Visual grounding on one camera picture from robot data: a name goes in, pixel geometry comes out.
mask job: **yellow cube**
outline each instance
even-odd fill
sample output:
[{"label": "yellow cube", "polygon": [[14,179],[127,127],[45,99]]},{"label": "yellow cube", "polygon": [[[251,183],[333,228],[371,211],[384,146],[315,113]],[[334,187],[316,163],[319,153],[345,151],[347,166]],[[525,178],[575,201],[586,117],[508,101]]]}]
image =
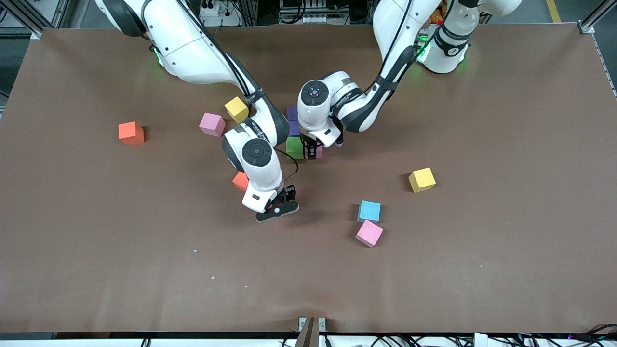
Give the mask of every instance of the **yellow cube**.
[{"label": "yellow cube", "polygon": [[431,172],[431,168],[417,170],[409,175],[409,183],[412,184],[414,193],[419,191],[429,190],[435,185],[435,178]]},{"label": "yellow cube", "polygon": [[232,101],[226,103],[225,109],[238,124],[249,116],[249,108],[239,97],[235,97]]}]

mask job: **yellow floor line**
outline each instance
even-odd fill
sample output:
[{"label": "yellow floor line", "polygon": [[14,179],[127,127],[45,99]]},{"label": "yellow floor line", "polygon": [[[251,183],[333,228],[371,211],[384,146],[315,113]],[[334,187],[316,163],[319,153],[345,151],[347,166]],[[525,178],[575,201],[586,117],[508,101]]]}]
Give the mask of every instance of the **yellow floor line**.
[{"label": "yellow floor line", "polygon": [[561,23],[555,0],[546,0],[546,5],[549,7],[550,17],[553,19],[553,23]]}]

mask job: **cube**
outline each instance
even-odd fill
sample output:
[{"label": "cube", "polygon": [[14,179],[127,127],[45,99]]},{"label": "cube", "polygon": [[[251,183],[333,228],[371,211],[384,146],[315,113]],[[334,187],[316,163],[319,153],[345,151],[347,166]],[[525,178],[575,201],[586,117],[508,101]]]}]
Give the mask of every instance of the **cube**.
[{"label": "cube", "polygon": [[[315,153],[315,159],[319,159],[321,157],[323,157],[323,146],[317,146],[317,149],[315,150],[317,153]],[[308,149],[304,149],[304,159],[308,159],[309,158],[309,152]]]},{"label": "cube", "polygon": [[435,185],[435,178],[431,172],[431,168],[417,170],[409,175],[409,183],[412,184],[414,193],[431,189]]},{"label": "cube", "polygon": [[360,209],[358,210],[358,222],[364,222],[365,220],[372,220],[373,222],[379,222],[379,213],[381,212],[380,203],[372,203],[370,201],[362,201],[360,203]]},{"label": "cube", "polygon": [[239,97],[235,97],[233,100],[226,103],[225,109],[227,113],[230,114],[231,118],[238,124],[242,123],[242,121],[249,116],[249,108]]},{"label": "cube", "polygon": [[144,143],[144,129],[137,122],[120,124],[118,125],[118,139],[130,146]]},{"label": "cube", "polygon": [[246,173],[244,172],[238,172],[232,182],[241,191],[246,191],[249,187],[249,178],[246,177]]},{"label": "cube", "polygon": [[223,131],[225,130],[225,120],[218,114],[206,112],[201,118],[199,128],[201,128],[201,131],[206,135],[221,137],[223,136]]},{"label": "cube", "polygon": [[373,248],[383,231],[382,228],[378,227],[370,220],[365,220],[355,238],[370,248]]},{"label": "cube", "polygon": [[297,106],[287,107],[287,120],[298,120],[298,107]]},{"label": "cube", "polygon": [[297,120],[289,121],[289,136],[300,136],[300,125]]},{"label": "cube", "polygon": [[297,136],[290,136],[285,141],[285,151],[294,159],[304,159],[304,145]]}]

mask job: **orange cube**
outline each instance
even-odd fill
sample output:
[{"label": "orange cube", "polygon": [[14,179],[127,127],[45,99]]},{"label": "orange cube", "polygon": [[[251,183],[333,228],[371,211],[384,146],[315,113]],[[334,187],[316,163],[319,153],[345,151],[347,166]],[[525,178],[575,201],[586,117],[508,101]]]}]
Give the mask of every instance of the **orange cube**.
[{"label": "orange cube", "polygon": [[238,172],[238,174],[234,177],[232,182],[241,191],[246,191],[247,188],[249,187],[249,178],[246,177],[246,173],[244,172]]},{"label": "orange cube", "polygon": [[118,139],[134,146],[144,143],[144,129],[137,125],[137,122],[128,122],[118,125]]}]

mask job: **brown tabletop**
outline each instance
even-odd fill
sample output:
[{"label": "brown tabletop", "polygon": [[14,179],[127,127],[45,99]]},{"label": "brown tabletop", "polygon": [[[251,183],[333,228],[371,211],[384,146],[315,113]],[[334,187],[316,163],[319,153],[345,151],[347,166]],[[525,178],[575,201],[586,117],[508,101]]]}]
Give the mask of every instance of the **brown tabletop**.
[{"label": "brown tabletop", "polygon": [[[381,61],[370,27],[217,40],[282,110],[309,79],[342,69],[364,87]],[[0,331],[617,320],[617,104],[574,24],[480,26],[454,73],[414,66],[369,130],[301,163],[300,211],[266,224],[242,206],[221,139],[198,127],[239,90],[184,83],[148,46],[113,30],[31,42],[0,122]],[[147,127],[140,146],[117,138],[132,120]],[[424,167],[437,185],[411,193]],[[354,239],[361,200],[383,205],[373,249]]]}]

